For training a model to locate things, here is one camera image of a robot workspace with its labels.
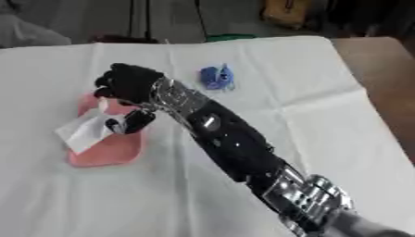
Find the floor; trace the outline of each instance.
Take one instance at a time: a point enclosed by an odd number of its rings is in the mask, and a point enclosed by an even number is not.
[[[145,31],[145,0],[134,0],[132,36]],[[288,31],[259,19],[262,1],[201,0],[201,13],[208,34],[248,33],[258,37],[310,32]],[[130,0],[30,0],[20,13],[23,19],[58,31],[74,43],[93,35],[126,35]],[[205,40],[194,0],[151,0],[152,32],[170,43]]]

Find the green object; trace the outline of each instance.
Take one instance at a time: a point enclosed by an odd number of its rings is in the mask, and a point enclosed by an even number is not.
[[[254,39],[257,38],[254,34],[242,34],[242,33],[226,33],[217,35],[208,35],[206,42],[218,42],[218,41],[232,41],[239,39]]]

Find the white tissue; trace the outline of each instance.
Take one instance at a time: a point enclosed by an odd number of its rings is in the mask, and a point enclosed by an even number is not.
[[[124,117],[105,114],[107,107],[107,100],[100,100],[98,108],[92,108],[82,116],[58,128],[57,135],[76,155],[88,150],[114,133],[105,125],[108,119],[120,121]]]

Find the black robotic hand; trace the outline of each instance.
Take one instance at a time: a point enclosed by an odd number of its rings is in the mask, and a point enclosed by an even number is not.
[[[116,63],[95,82],[96,97],[117,98],[122,103],[149,102],[151,87],[164,74],[152,69]]]
[[[95,81],[95,97],[116,98],[122,105],[140,105],[149,102],[151,87],[164,74],[152,69],[126,64],[113,64],[111,70]],[[156,118],[141,108],[125,116],[123,123],[111,118],[106,126],[115,133],[131,134],[140,131]]]

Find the table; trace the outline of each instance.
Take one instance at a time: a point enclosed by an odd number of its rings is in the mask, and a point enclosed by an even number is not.
[[[333,39],[334,47],[415,163],[415,60],[396,39]]]

